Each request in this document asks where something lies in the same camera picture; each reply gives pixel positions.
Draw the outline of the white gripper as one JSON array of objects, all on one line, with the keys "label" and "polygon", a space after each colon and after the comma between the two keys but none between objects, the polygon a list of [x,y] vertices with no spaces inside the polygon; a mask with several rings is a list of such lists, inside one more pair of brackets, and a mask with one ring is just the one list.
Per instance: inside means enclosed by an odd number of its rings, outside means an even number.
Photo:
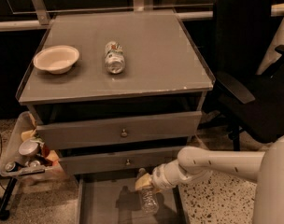
[{"label": "white gripper", "polygon": [[180,167],[177,160],[161,164],[154,168],[152,176],[143,174],[135,181],[135,189],[149,189],[153,186],[153,193],[162,193],[164,190],[172,189],[180,183],[188,180],[186,171]]}]

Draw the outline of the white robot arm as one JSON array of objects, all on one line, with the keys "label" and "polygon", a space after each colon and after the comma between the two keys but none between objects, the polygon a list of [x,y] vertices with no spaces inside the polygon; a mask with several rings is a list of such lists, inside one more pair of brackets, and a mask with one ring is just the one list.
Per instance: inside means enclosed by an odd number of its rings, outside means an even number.
[{"label": "white robot arm", "polygon": [[209,151],[185,147],[177,159],[155,167],[135,182],[137,190],[155,192],[198,182],[211,171],[235,175],[257,184],[252,224],[284,224],[284,135],[265,152]]}]

